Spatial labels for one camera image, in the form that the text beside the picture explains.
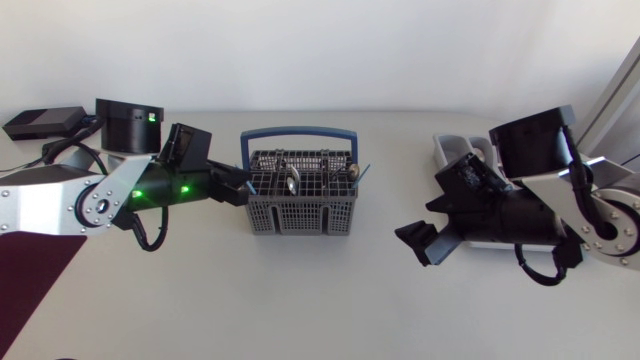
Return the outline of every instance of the blue basket handle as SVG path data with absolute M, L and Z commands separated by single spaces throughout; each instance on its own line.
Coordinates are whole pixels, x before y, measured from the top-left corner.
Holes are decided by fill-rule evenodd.
M 354 131 L 320 126 L 277 126 L 243 131 L 242 134 L 240 134 L 242 167 L 244 170 L 249 171 L 249 140 L 281 135 L 314 135 L 350 140 L 351 159 L 353 159 L 354 164 L 358 163 L 358 134 Z

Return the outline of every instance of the gray plastic basket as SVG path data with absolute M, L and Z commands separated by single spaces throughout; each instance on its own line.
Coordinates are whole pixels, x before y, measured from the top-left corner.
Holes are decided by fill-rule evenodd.
M 249 158 L 250 139 L 278 135 L 317 135 L 351 140 L 351 151 L 256 150 Z M 358 189 L 347 168 L 357 164 L 357 135 L 353 131 L 321 127 L 275 127 L 245 131 L 242 161 L 251 172 L 256 194 L 246 205 L 256 235 L 348 235 Z M 300 174 L 297 195 L 287 178 L 294 167 Z

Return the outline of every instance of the white wall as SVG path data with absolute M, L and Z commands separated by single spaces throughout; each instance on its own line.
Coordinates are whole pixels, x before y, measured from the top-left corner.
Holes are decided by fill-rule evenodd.
M 96 97 L 192 110 L 589 110 L 637 0 L 2 0 L 0 122 Z

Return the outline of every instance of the black cable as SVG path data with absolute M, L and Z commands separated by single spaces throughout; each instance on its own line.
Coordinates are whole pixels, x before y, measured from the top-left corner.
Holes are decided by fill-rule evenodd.
M 149 244 L 147 241 L 147 233 L 144 231 L 144 226 L 140 221 L 140 217 L 137 214 L 134 214 L 133 218 L 133 226 L 132 230 L 134 235 L 136 236 L 136 240 L 138 240 L 138 244 L 145 251 L 156 251 L 162 246 L 165 237 L 167 236 L 167 230 L 169 225 L 169 208 L 167 206 L 162 207 L 162 225 L 159 227 L 160 233 L 156 238 L 156 241 L 153 244 Z
M 35 159 L 35 160 L 33 160 L 31 162 L 28 162 L 26 164 L 18 165 L 16 167 L 11 168 L 11 169 L 0 170 L 0 172 L 10 172 L 10 171 L 18 170 L 18 169 L 22 169 L 22 168 L 30 168 L 30 167 L 33 167 L 33 166 L 37 165 L 38 163 L 40 163 L 40 161 L 42 161 L 42 158 Z
M 629 159 L 629 160 L 627 160 L 627 161 L 623 162 L 622 164 L 620 164 L 620 166 L 625 166 L 625 165 L 627 165 L 628 163 L 632 162 L 633 160 L 637 159 L 638 157 L 640 157 L 640 154 L 638 154 L 638 155 L 636 155 L 636 156 L 632 157 L 631 159 Z
M 522 254 L 522 244 L 515 244 L 514 249 L 516 252 L 516 258 L 518 259 L 518 265 L 520 265 L 522 270 L 524 270 L 524 272 L 538 284 L 544 286 L 556 286 L 567 276 L 567 268 L 562 265 L 559 257 L 556 256 L 555 253 L 553 254 L 553 264 L 556 266 L 557 273 L 555 277 L 551 277 L 542 275 L 527 265 L 527 260 L 525 260 L 524 255 Z
M 73 145 L 79 147 L 80 149 L 84 150 L 87 154 L 89 154 L 89 156 L 93 158 L 96 164 L 98 164 L 98 167 L 100 168 L 100 171 L 102 172 L 103 175 L 109 174 L 109 172 L 107 171 L 107 167 L 104 166 L 104 162 L 102 162 L 102 159 L 100 159 L 100 156 L 98 156 L 98 153 L 95 150 L 93 150 L 92 148 L 88 147 L 83 143 L 77 143 Z
M 587 166 L 582 163 L 580 152 L 573 141 L 569 127 L 566 125 L 563 126 L 562 132 L 564 133 L 567 147 L 569 148 L 569 153 L 572 158 L 569 164 L 569 177 L 578 208 L 582 216 L 594 227 L 598 236 L 608 238 L 611 234 L 608 234 L 606 223 L 598 212 L 595 200 L 591 196 L 591 188 L 593 186 L 592 174 L 587 173 Z
M 100 128 L 104 125 L 105 119 L 102 117 L 98 117 L 95 121 L 87 128 L 80 130 L 73 137 L 68 139 L 64 139 L 53 145 L 47 153 L 43 156 L 42 161 L 44 161 L 45 165 L 52 164 L 56 157 L 60 155 L 61 152 L 70 148 L 71 146 L 82 142 L 84 139 L 93 135 L 96 131 L 100 130 Z

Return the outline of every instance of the wire grid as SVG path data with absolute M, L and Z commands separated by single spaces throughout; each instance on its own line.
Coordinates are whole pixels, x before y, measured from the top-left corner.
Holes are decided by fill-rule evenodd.
M 246 207 L 253 232 L 320 234 L 326 226 L 329 235 L 348 234 L 358 194 L 351 188 L 351 163 L 349 151 L 254 151 L 250 171 L 256 195 Z M 291 167 L 300 174 L 297 196 L 287 185 Z

